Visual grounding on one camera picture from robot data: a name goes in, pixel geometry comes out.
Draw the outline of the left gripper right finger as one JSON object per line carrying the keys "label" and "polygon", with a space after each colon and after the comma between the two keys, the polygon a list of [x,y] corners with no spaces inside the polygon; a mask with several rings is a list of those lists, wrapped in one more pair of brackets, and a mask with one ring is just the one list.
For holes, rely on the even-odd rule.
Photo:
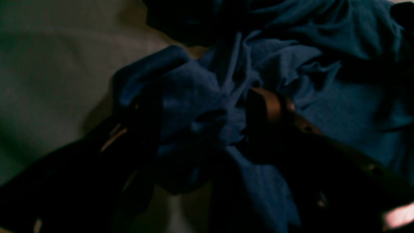
{"label": "left gripper right finger", "polygon": [[413,184],[325,136],[290,99],[252,88],[232,169],[213,180],[224,233],[412,233]]}

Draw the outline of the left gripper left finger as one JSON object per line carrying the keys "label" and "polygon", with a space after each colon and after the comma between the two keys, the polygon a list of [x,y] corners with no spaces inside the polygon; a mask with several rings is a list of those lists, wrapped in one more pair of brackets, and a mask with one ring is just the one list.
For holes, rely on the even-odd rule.
{"label": "left gripper left finger", "polygon": [[150,203],[158,172],[162,88],[148,85],[94,134],[30,165],[1,186],[11,233],[127,233]]}

